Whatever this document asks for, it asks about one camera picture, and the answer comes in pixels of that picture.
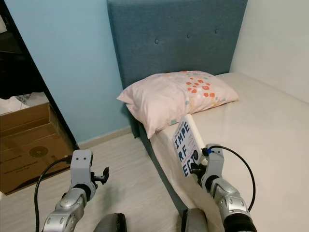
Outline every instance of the wooden floor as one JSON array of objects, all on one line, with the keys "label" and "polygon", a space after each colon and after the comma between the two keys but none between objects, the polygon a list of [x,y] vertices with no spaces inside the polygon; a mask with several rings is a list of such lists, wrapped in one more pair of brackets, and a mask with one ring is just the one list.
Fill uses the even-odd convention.
[{"label": "wooden floor", "polygon": [[[181,219],[154,165],[139,139],[132,134],[107,141],[91,150],[92,170],[110,167],[110,178],[99,185],[88,202],[75,232],[92,232],[109,213],[124,213],[128,232],[180,232]],[[43,181],[39,189],[40,226],[70,185],[66,171]],[[35,215],[30,186],[0,201],[1,232],[33,232]]]}]

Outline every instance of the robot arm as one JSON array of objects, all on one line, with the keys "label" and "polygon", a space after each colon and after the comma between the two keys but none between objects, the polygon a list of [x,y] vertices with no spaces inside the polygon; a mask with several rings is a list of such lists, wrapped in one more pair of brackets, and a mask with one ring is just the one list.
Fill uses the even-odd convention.
[{"label": "robot arm", "polygon": [[70,165],[71,185],[68,192],[56,204],[54,212],[46,219],[43,232],[72,232],[77,222],[84,215],[87,201],[96,193],[96,181],[103,185],[109,177],[109,168],[105,168],[102,176],[94,176],[90,171],[93,154],[90,150],[73,152]]},{"label": "robot arm", "polygon": [[240,193],[222,178],[224,156],[222,149],[211,148],[215,145],[208,144],[203,149],[207,166],[192,163],[191,173],[197,175],[200,186],[216,202],[226,232],[256,232],[250,212]]}]

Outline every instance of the cardboard box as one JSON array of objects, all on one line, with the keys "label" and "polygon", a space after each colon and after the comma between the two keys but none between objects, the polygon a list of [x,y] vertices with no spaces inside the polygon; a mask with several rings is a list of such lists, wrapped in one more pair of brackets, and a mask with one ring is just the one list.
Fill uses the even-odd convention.
[{"label": "cardboard box", "polygon": [[[10,194],[35,183],[49,164],[72,152],[48,103],[0,116],[0,191]],[[56,164],[49,176],[68,168]]]}]

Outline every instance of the light blue wall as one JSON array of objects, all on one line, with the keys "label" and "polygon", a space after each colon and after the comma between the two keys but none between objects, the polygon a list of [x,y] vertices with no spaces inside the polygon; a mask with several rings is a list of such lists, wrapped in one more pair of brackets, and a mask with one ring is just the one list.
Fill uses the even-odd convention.
[{"label": "light blue wall", "polygon": [[5,0],[77,142],[126,127],[106,0]]}]

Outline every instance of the black cable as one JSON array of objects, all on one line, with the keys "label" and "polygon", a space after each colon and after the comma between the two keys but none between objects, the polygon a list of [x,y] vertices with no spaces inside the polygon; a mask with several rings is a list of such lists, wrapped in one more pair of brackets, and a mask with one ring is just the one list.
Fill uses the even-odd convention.
[{"label": "black cable", "polygon": [[238,158],[240,158],[240,160],[246,165],[249,173],[250,173],[250,176],[251,176],[251,180],[252,180],[252,186],[253,186],[253,193],[252,193],[252,199],[251,199],[251,203],[249,205],[249,208],[248,210],[251,211],[252,207],[253,207],[253,204],[254,204],[254,201],[255,201],[255,180],[254,180],[254,176],[253,176],[253,173],[251,171],[251,168],[250,166],[247,164],[247,162],[244,160],[243,157],[241,157],[239,154],[237,154],[235,151],[233,151],[232,149],[230,148],[227,148],[225,146],[220,146],[220,145],[214,145],[214,146],[211,146],[210,148],[208,148],[208,150],[211,150],[213,148],[221,148],[221,149],[224,149],[224,150],[227,150],[231,153],[233,153],[235,156],[237,156]]},{"label": "black cable", "polygon": [[52,164],[48,165],[48,167],[42,172],[42,174],[40,175],[37,185],[35,186],[35,190],[34,190],[34,209],[35,209],[35,232],[39,232],[40,229],[40,216],[39,216],[39,206],[38,206],[38,190],[39,190],[39,186],[40,186],[40,182],[42,181],[44,175],[57,163],[60,162],[66,162],[66,163],[70,163],[72,159],[72,156],[68,156],[62,159],[59,159],[55,162],[53,162]]}]

